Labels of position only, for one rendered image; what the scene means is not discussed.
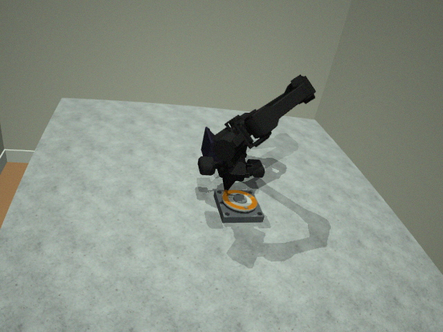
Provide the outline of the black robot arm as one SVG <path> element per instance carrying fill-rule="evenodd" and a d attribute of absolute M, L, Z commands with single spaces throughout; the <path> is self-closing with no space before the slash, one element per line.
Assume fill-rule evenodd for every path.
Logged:
<path fill-rule="evenodd" d="M 262 144 L 278 126 L 279 118 L 293 109 L 297 104 L 315 99 L 316 90 L 306 76 L 299 75 L 292 79 L 286 91 L 268 104 L 254 109 L 250 113 L 236 116 L 225 123 L 226 128 L 219 133 L 212 133 L 215 144 L 213 151 L 216 157 L 224 161 L 228 181 L 244 181 L 253 175 L 254 166 L 243 158 L 233 158 L 239 151 Z M 228 125 L 230 124 L 230 126 Z M 254 142 L 254 138 L 259 138 Z"/>

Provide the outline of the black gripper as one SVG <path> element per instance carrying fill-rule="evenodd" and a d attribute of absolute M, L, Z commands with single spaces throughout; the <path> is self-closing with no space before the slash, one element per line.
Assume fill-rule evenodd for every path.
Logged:
<path fill-rule="evenodd" d="M 246 149 L 243 151 L 239 151 L 233 158 L 245 158 L 247 156 Z M 253 164 L 253 177 L 254 178 L 263 178 L 265 174 L 265 168 L 260 160 L 248 159 L 248 164 Z M 223 179 L 224 189 L 229 190 L 235 181 L 228 181 L 226 178 L 226 168 L 224 168 L 223 162 L 214 162 L 213 157 L 201 156 L 198 159 L 198 167 L 201 175 L 212 176 L 215 173 L 215 169 L 217 169 L 219 177 Z"/>

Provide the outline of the orange round plate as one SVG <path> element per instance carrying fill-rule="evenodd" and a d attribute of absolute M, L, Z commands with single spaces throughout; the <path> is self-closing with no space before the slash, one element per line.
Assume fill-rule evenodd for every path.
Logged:
<path fill-rule="evenodd" d="M 236 194 L 244 195 L 247 198 L 247 202 L 244 204 L 235 202 L 233 200 L 233 198 Z M 222 201 L 229 208 L 231 208 L 233 210 L 243 211 L 243 212 L 248 212 L 248 211 L 254 210 L 257 206 L 257 200 L 253 196 L 251 196 L 250 194 L 248 194 L 246 192 L 239 191 L 239 190 L 229 190 L 229 191 L 224 190 L 224 193 L 222 195 Z"/>

